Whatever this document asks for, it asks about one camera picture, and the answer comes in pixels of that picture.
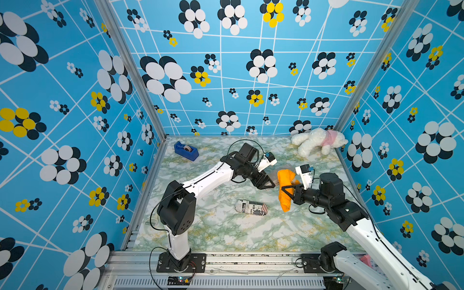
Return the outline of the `orange cloth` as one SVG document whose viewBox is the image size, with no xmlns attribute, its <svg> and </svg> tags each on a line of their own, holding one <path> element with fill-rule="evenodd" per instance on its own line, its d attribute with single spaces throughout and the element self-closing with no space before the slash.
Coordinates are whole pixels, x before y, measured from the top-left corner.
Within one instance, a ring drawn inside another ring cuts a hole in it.
<svg viewBox="0 0 464 290">
<path fill-rule="evenodd" d="M 279 182 L 279 202 L 283 212 L 291 210 L 293 203 L 292 197 L 294 196 L 294 186 L 300 184 L 296 179 L 297 174 L 289 169 L 279 170 L 277 178 Z"/>
</svg>

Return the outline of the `newspaper print eyeglass case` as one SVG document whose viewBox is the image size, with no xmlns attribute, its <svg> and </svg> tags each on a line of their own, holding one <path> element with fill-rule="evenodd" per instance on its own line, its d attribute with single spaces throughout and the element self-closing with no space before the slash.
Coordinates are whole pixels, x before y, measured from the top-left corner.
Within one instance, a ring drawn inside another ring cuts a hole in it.
<svg viewBox="0 0 464 290">
<path fill-rule="evenodd" d="M 243 199 L 236 202 L 235 210 L 239 213 L 256 216 L 265 216 L 268 213 L 268 207 L 266 204 Z"/>
</svg>

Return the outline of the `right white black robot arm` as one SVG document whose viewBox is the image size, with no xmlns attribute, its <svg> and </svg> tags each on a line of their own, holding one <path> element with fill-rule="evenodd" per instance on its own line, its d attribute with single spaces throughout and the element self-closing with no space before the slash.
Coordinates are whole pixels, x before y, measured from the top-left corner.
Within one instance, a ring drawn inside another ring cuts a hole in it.
<svg viewBox="0 0 464 290">
<path fill-rule="evenodd" d="M 435 284 L 422 274 L 379 232 L 367 211 L 345 197 L 346 186 L 333 173 L 319 177 L 319 187 L 310 182 L 282 186 L 294 204 L 321 207 L 332 222 L 347 233 L 379 266 L 380 272 L 357 259 L 346 246 L 333 242 L 321 249 L 320 268 L 348 275 L 367 290 L 449 290 L 451 285 Z"/>
</svg>

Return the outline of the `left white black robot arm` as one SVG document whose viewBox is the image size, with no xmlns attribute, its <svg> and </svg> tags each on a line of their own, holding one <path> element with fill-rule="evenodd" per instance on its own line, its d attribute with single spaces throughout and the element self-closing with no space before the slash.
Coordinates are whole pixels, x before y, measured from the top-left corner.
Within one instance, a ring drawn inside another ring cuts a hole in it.
<svg viewBox="0 0 464 290">
<path fill-rule="evenodd" d="M 187 231 L 194 221 L 199 198 L 237 176 L 251 181 L 259 190 L 272 189 L 275 183 L 265 169 L 276 163 L 271 152 L 259 155 L 258 149 L 244 143 L 239 151 L 227 153 L 213 168 L 196 178 L 184 183 L 172 181 L 157 208 L 159 219 L 167 230 L 170 260 L 180 264 L 190 259 L 192 250 Z"/>
</svg>

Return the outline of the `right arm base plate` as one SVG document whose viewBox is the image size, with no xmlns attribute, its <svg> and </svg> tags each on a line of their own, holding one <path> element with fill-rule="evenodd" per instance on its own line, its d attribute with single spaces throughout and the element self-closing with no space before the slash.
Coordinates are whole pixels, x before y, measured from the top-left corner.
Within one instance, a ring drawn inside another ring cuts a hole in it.
<svg viewBox="0 0 464 290">
<path fill-rule="evenodd" d="M 327 254 L 302 254 L 301 258 L 305 273 L 342 274 L 342 272 L 336 269 L 333 257 L 329 257 Z"/>
</svg>

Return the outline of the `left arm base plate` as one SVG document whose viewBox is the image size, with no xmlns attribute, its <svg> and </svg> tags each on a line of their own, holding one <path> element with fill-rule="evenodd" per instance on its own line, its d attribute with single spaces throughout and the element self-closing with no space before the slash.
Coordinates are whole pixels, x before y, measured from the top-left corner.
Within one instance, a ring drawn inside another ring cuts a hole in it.
<svg viewBox="0 0 464 290">
<path fill-rule="evenodd" d="M 157 273 L 204 273 L 206 254 L 190 253 L 180 261 L 169 252 L 161 253 L 157 263 Z"/>
</svg>

